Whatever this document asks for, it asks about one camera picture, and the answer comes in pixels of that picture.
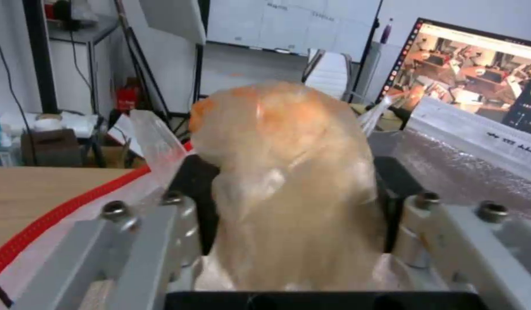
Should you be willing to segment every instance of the desk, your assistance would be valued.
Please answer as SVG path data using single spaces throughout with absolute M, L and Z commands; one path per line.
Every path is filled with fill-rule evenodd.
M 491 72 L 500 74 L 501 75 L 501 80 L 503 82 L 496 83 L 496 82 L 493 82 L 493 81 L 491 81 L 489 79 L 482 78 L 482 76 L 478 75 L 478 73 L 476 72 L 477 69 L 485 69 L 486 72 L 487 71 L 491 71 Z M 482 86 L 486 86 L 487 90 L 489 90 L 491 92 L 494 92 L 494 93 L 497 92 L 498 90 L 502 89 L 506 85 L 506 83 L 504 82 L 504 76 L 505 76 L 505 72 L 504 71 L 495 70 L 495 69 L 486 69 L 486 68 L 484 68 L 483 66 L 480 65 L 480 66 L 477 66 L 477 67 L 462 68 L 462 73 L 466 77 L 474 79 L 475 81 L 480 83 Z
M 0 167 L 0 247 L 57 205 L 129 169 Z
M 432 63 L 427 61 L 423 58 L 423 54 L 428 54 L 429 57 L 439 57 L 443 60 L 442 65 L 437 65 L 436 63 Z M 409 53 L 407 55 L 407 58 L 405 58 L 405 62 L 412 61 L 419 64 L 419 67 L 415 70 L 415 75 L 417 76 L 426 76 L 430 79 L 433 79 L 435 81 L 440 81 L 449 85 L 453 85 L 456 82 L 456 73 L 454 72 L 454 69 L 449 64 L 447 55 L 443 55 L 442 53 L 434 52 L 429 53 L 425 51 L 418 51 L 414 53 Z

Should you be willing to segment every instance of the wooden table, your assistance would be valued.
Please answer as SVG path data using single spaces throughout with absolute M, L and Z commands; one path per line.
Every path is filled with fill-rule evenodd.
M 0 167 L 0 247 L 31 222 L 129 169 Z
M 486 86 L 487 90 L 489 90 L 490 92 L 497 92 L 498 90 L 500 90 L 502 87 L 505 86 L 506 83 L 504 79 L 501 83 L 493 82 L 490 79 L 486 79 L 486 78 L 483 78 L 481 75 L 478 75 L 478 73 L 476 72 L 476 70 L 478 69 L 484 69 L 485 71 L 491 71 L 491 72 L 500 74 L 501 79 L 503 79 L 504 74 L 505 74 L 503 71 L 495 70 L 495 69 L 486 69 L 485 67 L 482 67 L 481 65 L 476 66 L 476 67 L 462 68 L 461 72 L 468 78 L 473 78 L 473 79 L 476 79 L 476 81 L 478 82 L 482 82 L 482 85 Z

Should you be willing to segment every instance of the black cable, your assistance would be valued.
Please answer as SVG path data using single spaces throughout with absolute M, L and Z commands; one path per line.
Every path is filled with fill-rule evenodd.
M 11 79 L 11 71 L 9 71 L 9 66 L 7 65 L 7 61 L 5 60 L 5 55 L 3 55 L 3 50 L 1 49 L 1 44 L 0 44 L 0 56 L 1 56 L 1 61 L 3 62 L 3 66 L 5 67 L 5 71 L 7 71 L 7 81 L 9 82 L 9 90 L 11 91 L 11 95 L 13 96 L 13 98 L 15 99 L 15 102 L 17 103 L 17 106 L 19 107 L 19 110 L 20 110 L 21 115 L 22 115 L 22 120 L 24 121 L 24 124 L 26 126 L 26 132 L 28 133 L 28 137 L 29 137 L 29 140 L 30 140 L 31 153 L 32 153 L 33 158 L 34 158 L 34 165 L 37 166 L 37 157 L 36 157 L 36 153 L 35 153 L 34 137 L 31 134 L 30 126 L 28 125 L 28 121 L 26 120 L 26 114 L 24 112 L 24 109 L 22 108 L 22 106 L 21 106 L 21 104 L 19 102 L 19 99 L 17 98 L 17 96 L 15 95 L 15 91 L 13 90 L 13 82 L 12 82 L 12 79 Z
M 90 90 L 91 108 L 93 110 L 93 113 L 96 114 L 95 96 L 93 95 L 93 89 L 91 88 L 91 84 L 89 83 L 89 81 L 82 74 L 80 67 L 78 67 L 78 58 L 76 57 L 76 46 L 74 44 L 74 34 L 72 33 L 72 30 L 70 30 L 70 43 L 72 44 L 72 53 L 74 54 L 74 66 L 76 67 L 76 71 L 78 71 L 78 74 L 80 75 L 80 77 L 86 83 L 87 88 L 89 88 Z
M 1 288 L 0 285 L 0 300 L 1 302 L 10 309 L 13 306 L 13 301 L 9 298 L 9 295 Z

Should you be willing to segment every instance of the plastic bag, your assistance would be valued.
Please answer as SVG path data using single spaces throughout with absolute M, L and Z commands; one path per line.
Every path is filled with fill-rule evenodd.
M 197 102 L 190 129 L 220 167 L 211 257 L 235 289 L 371 288 L 382 220 L 372 154 L 346 103 L 299 84 L 241 87 Z
M 153 178 L 163 189 L 168 188 L 186 156 L 185 148 L 153 112 L 132 110 L 130 120 Z

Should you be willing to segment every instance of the red box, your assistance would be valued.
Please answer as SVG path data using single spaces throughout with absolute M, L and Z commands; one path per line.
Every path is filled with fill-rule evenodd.
M 139 101 L 139 88 L 124 87 L 116 91 L 116 108 L 122 112 L 133 110 Z

